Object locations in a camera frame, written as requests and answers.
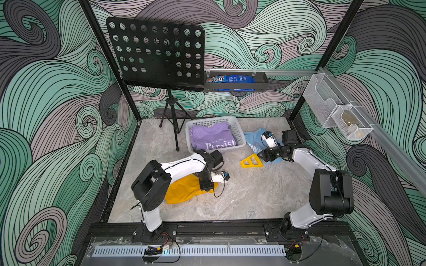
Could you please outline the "yellow t-shirt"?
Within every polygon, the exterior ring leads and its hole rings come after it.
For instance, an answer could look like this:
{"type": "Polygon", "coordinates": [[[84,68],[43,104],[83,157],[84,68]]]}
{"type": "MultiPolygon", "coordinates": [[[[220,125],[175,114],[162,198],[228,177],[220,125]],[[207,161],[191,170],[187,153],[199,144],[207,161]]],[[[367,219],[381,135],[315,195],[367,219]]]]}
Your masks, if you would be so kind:
{"type": "Polygon", "coordinates": [[[189,175],[175,181],[168,188],[165,200],[168,205],[175,205],[189,201],[195,196],[203,195],[206,191],[200,189],[199,178],[189,175]]]}

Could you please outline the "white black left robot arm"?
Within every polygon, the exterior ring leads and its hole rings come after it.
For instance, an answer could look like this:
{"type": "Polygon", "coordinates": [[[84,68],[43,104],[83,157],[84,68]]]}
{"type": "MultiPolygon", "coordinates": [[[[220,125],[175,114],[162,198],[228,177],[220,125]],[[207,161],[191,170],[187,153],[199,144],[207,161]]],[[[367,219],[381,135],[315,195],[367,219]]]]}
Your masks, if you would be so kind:
{"type": "Polygon", "coordinates": [[[226,184],[230,178],[228,172],[221,170],[223,164],[223,155],[217,150],[211,153],[199,150],[186,158],[168,163],[161,164],[156,160],[148,162],[131,186],[142,214],[142,240],[154,241],[163,232],[171,232],[170,229],[162,229],[160,216],[160,205],[171,184],[194,174],[202,191],[212,191],[215,184],[226,184]]]}

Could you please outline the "purple Persist t-shirt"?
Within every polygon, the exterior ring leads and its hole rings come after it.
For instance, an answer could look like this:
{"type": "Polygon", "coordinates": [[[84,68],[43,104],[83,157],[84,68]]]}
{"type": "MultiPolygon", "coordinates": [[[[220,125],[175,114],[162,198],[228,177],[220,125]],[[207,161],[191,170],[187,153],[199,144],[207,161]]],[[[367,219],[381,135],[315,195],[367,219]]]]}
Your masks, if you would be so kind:
{"type": "Polygon", "coordinates": [[[197,150],[216,150],[237,146],[228,122],[211,126],[194,125],[189,130],[191,147],[197,150]]]}

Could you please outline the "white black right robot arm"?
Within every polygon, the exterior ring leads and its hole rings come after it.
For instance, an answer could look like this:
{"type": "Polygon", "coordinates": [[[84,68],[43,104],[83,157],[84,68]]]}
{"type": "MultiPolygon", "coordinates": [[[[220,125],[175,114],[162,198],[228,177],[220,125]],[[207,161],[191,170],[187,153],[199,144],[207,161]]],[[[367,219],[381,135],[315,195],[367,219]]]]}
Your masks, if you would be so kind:
{"type": "Polygon", "coordinates": [[[270,131],[262,133],[266,148],[258,156],[265,162],[282,159],[303,167],[312,176],[308,203],[285,214],[280,235],[285,240],[305,239],[308,229],[322,221],[343,217],[353,212],[352,177],[322,161],[308,147],[300,144],[293,130],[282,132],[280,144],[270,131]]]}

